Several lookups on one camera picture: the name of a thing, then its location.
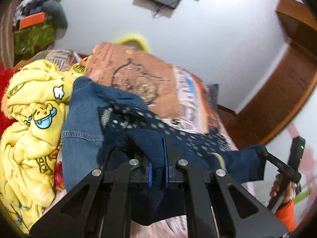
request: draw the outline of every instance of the yellow blanket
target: yellow blanket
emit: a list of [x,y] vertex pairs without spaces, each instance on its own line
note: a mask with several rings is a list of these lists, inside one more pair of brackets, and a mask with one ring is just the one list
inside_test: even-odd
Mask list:
[[60,135],[74,80],[46,60],[24,66],[10,80],[5,114],[15,118],[0,141],[0,199],[16,224],[28,233],[54,200],[53,175]]

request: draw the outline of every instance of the dark blue clothing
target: dark blue clothing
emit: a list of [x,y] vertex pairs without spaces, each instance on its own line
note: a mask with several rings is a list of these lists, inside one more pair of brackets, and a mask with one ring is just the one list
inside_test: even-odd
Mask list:
[[166,188],[166,137],[181,151],[182,158],[200,169],[215,171],[223,167],[223,159],[226,170],[239,183],[260,180],[264,175],[265,160],[258,157],[255,147],[226,151],[226,140],[218,129],[207,135],[176,130],[148,111],[139,96],[101,86],[86,77],[74,82],[61,136],[68,191],[94,168],[116,169],[137,151],[149,158],[152,185],[132,193],[132,220],[143,225],[185,214],[183,191]]

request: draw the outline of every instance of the person's arm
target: person's arm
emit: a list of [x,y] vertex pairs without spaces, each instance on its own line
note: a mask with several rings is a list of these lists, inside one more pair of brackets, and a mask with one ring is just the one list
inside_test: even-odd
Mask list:
[[[271,198],[275,197],[276,193],[280,190],[279,177],[280,175],[276,176],[276,181],[274,182],[270,192]],[[289,183],[286,189],[286,196],[275,213],[275,215],[286,225],[290,232],[295,230],[294,201],[292,200],[292,193],[292,183]]]

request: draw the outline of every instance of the orange sleeve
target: orange sleeve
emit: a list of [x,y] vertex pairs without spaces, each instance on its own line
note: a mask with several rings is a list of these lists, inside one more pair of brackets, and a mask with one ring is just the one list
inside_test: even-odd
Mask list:
[[275,215],[286,225],[290,232],[295,230],[294,201],[290,200],[284,207],[277,210]]

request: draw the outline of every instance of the orange box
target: orange box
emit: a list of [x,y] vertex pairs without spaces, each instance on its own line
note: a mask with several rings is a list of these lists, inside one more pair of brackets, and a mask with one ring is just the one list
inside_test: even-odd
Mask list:
[[39,24],[45,21],[45,12],[36,13],[30,16],[25,17],[23,20],[20,20],[20,28],[27,28],[35,24]]

